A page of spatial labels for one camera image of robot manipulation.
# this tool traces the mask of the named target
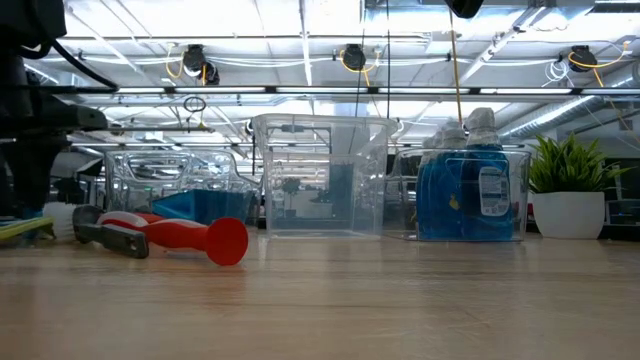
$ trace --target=wooden table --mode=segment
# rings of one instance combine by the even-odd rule
[[[0,359],[639,359],[640,244],[0,251]]]

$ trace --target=white pot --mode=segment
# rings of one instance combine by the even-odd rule
[[[533,194],[533,215],[544,237],[597,239],[604,225],[604,193]]]

